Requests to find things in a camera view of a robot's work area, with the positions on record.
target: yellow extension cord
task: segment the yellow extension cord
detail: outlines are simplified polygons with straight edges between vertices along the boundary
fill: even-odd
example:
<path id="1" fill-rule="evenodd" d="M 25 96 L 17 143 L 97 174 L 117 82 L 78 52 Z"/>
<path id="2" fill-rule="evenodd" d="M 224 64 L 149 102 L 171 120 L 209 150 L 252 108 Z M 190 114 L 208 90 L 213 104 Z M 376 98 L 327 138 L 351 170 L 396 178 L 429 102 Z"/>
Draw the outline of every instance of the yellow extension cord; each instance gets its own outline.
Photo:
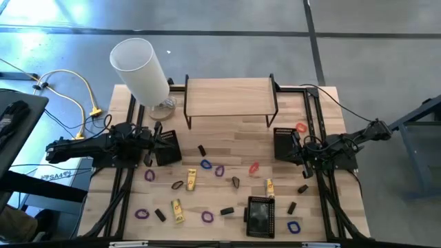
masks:
<path id="1" fill-rule="evenodd" d="M 40 79 L 37 79 L 36 77 L 32 76 L 31 74 L 28 74 L 27 72 L 23 71 L 22 69 L 18 68 L 17 66 L 15 66 L 15 65 L 13 65 L 13 64 L 11 64 L 11 63 L 5 61 L 4 59 L 0 58 L 0 60 L 3 61 L 4 63 L 7 63 L 7 64 L 10 65 L 10 66 L 12 66 L 13 68 L 19 70 L 20 72 L 24 73 L 25 75 L 29 76 L 31 79 L 34 79 L 34 80 L 37 82 L 37 85 L 38 85 L 38 86 L 40 86 L 41 81 L 43 80 L 44 77 L 46 77 L 46 76 L 50 76 L 50 75 L 52 75 L 52 74 L 54 74 L 54 73 L 56 73 L 56 72 L 67 72 L 67 73 L 70 73 L 70 74 L 73 74 L 73 75 L 79 77 L 79 78 L 85 83 L 85 85 L 86 85 L 86 87 L 88 88 L 88 91 L 89 91 L 90 100 L 91 100 L 91 102 L 92 102 L 92 111 L 90 112 L 90 116 L 98 116 L 98 115 L 101 114 L 102 110 L 99 109 L 99 108 L 96 106 L 96 103 L 95 103 L 95 100 L 94 100 L 94 97 L 93 97 L 93 93 L 92 93 L 92 90 L 90 89 L 90 85 L 89 85 L 89 83 L 88 83 L 88 82 L 87 82 L 87 81 L 86 81 L 86 80 L 85 80 L 80 74 L 78 74 L 78 73 L 76 73 L 76 72 L 73 72 L 73 71 L 71 71 L 71 70 L 63 70 L 63 69 L 60 69 L 60 70 L 53 70 L 53 71 L 51 71 L 51 72 L 48 72 L 48 73 L 44 74 L 43 76 L 41 76 Z M 84 109 L 83 109 L 83 107 L 82 107 L 77 101 L 75 101 L 74 99 L 70 98 L 69 96 L 66 96 L 66 95 L 63 95 L 63 94 L 61 94 L 61 93 L 58 93 L 57 91 L 55 91 L 54 89 L 52 89 L 50 86 L 47 86 L 47 88 L 48 88 L 50 91 L 54 92 L 56 95 L 58 95 L 58 96 L 60 96 L 60 97 L 63 97 L 63 98 L 65 98 L 65 99 L 67 99 L 67 100 L 72 101 L 73 103 L 75 103 L 75 104 L 80 108 L 80 110 L 81 110 L 81 118 L 82 118 L 82 121 L 81 121 L 81 122 L 82 122 L 82 125 L 81 125 L 81 129 L 80 129 L 79 132 L 76 134 L 75 139 L 82 139 L 82 138 L 84 138 L 83 133 L 84 133 L 84 128 L 85 128 L 85 114 L 84 114 Z"/>

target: white lampshade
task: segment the white lampshade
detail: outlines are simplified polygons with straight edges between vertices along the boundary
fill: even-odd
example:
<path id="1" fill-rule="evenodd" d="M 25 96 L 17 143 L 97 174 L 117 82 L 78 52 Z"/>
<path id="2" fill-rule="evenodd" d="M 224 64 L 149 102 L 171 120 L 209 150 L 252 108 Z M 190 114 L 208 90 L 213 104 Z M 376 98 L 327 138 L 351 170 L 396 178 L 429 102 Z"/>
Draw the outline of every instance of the white lampshade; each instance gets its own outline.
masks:
<path id="1" fill-rule="evenodd" d="M 170 88 L 152 44 L 132 38 L 120 42 L 110 52 L 110 63 L 137 101 L 144 106 L 162 103 Z"/>

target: lamp base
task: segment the lamp base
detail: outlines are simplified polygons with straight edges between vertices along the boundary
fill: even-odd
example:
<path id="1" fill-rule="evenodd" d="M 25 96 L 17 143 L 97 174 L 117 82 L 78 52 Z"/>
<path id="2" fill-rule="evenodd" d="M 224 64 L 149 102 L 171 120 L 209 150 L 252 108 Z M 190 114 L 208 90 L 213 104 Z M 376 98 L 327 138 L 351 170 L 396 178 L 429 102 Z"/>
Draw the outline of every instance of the lamp base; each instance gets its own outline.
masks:
<path id="1" fill-rule="evenodd" d="M 159 105 L 146 107 L 146 109 L 150 118 L 155 121 L 165 121 L 173 116 L 174 110 L 176 109 L 176 99 L 173 96 L 169 96 Z"/>

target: concrete floor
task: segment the concrete floor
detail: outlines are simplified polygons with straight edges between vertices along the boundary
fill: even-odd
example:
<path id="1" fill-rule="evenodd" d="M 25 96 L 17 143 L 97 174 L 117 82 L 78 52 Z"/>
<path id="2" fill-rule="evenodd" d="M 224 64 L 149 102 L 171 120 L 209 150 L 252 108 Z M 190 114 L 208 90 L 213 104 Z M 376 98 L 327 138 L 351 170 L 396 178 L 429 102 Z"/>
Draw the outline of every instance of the concrete floor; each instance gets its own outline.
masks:
<path id="1" fill-rule="evenodd" d="M 436 0 L 310 0 L 317 32 L 441 33 Z M 307 32 L 302 0 L 11 0 L 1 25 L 40 25 L 128 30 L 235 30 Z M 90 82 L 107 109 L 113 85 L 110 50 L 125 35 L 0 33 L 0 57 L 29 72 L 69 69 Z M 281 85 L 317 84 L 307 37 L 145 36 L 167 76 L 183 83 L 194 77 L 259 77 L 273 72 Z M 326 85 L 338 87 L 349 109 L 390 123 L 441 93 L 441 39 L 318 39 Z M 0 64 L 0 71 L 13 71 Z M 82 82 L 68 75 L 50 80 L 60 92 L 91 108 Z M 31 92 L 29 82 L 0 81 L 0 87 Z M 67 125 L 79 111 L 50 92 L 47 109 Z M 344 112 L 348 132 L 366 123 Z M 68 136 L 43 116 L 16 163 L 38 163 L 44 145 Z M 359 177 L 371 235 L 382 241 L 441 246 L 441 200 L 405 201 L 418 189 L 399 133 L 367 143 L 359 153 Z M 59 235 L 69 236 L 76 216 L 62 215 Z"/>

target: small wooden platform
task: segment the small wooden platform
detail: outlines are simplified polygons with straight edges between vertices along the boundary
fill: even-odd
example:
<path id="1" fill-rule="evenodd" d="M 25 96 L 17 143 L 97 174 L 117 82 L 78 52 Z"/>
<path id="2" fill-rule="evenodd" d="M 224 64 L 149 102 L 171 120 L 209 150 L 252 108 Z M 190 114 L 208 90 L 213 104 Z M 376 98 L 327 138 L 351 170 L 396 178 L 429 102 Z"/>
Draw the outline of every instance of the small wooden platform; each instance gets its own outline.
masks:
<path id="1" fill-rule="evenodd" d="M 268 115 L 275 111 L 270 78 L 188 79 L 188 117 Z"/>
<path id="2" fill-rule="evenodd" d="M 324 90 L 338 99 L 335 87 L 324 87 Z M 177 100 L 176 111 L 172 118 L 163 122 L 163 131 L 176 130 L 183 159 L 179 163 L 164 167 L 157 167 L 154 162 L 149 169 L 154 170 L 156 179 L 151 183 L 144 179 L 147 167 L 142 162 L 139 163 L 130 195 L 124 239 L 262 242 L 325 240 L 316 178 L 305 180 L 302 177 L 301 166 L 274 159 L 273 127 L 295 127 L 299 122 L 306 124 L 303 97 L 300 94 L 277 93 L 279 113 L 274 119 L 272 128 L 265 126 L 265 119 L 261 116 L 227 116 L 195 118 L 192 130 L 187 128 L 183 114 L 183 92 L 171 93 L 171 95 Z M 109 108 L 113 116 L 113 124 L 125 121 L 129 101 L 130 92 L 126 86 L 116 85 Z M 340 107 L 323 93 L 320 93 L 320 102 L 327 133 L 345 132 Z M 313 101 L 311 101 L 311 106 L 312 109 L 315 108 Z M 132 122 L 136 122 L 138 108 L 137 105 Z M 238 113 L 242 114 L 245 110 L 246 108 L 243 108 Z M 316 118 L 314 121 L 314 125 L 318 127 Z M 152 128 L 154 121 L 145 114 L 143 125 Z M 214 170 L 206 170 L 199 165 L 203 158 L 197 148 L 198 145 L 204 146 L 207 151 L 205 158 L 211 161 L 213 166 L 225 166 L 223 177 L 216 177 Z M 260 169 L 250 176 L 248 169 L 254 161 L 260 163 Z M 171 189 L 172 183 L 178 180 L 186 181 L 188 169 L 198 170 L 196 190 L 188 192 L 185 190 L 185 185 L 179 190 Z M 89 231 L 108 206 L 114 174 L 115 169 L 106 168 L 92 179 L 79 235 Z M 232 176 L 240 178 L 239 189 L 233 187 Z M 276 238 L 273 240 L 247 237 L 243 222 L 243 208 L 247 205 L 248 196 L 264 196 L 266 178 L 273 178 L 276 195 Z M 342 208 L 357 228 L 364 235 L 369 236 L 363 202 L 356 180 L 346 171 L 337 171 L 336 181 Z M 297 189 L 304 184 L 308 184 L 309 189 L 300 195 Z M 178 225 L 174 223 L 170 205 L 171 200 L 175 198 L 181 200 L 185 217 L 185 222 Z M 297 207 L 293 215 L 289 215 L 287 209 L 292 201 L 297 203 Z M 220 209 L 226 207 L 234 207 L 235 212 L 228 216 L 221 216 Z M 147 220 L 138 220 L 134 217 L 135 211 L 140 208 L 150 211 L 150 217 Z M 164 223 L 154 214 L 157 208 L 167 217 Z M 202 222 L 201 213 L 205 210 L 214 213 L 214 222 Z M 113 232 L 118 224 L 119 212 L 120 209 L 117 208 Z M 334 233 L 337 233 L 335 215 L 332 211 L 330 215 Z M 301 226 L 299 234 L 289 233 L 287 223 L 292 220 L 299 222 Z"/>

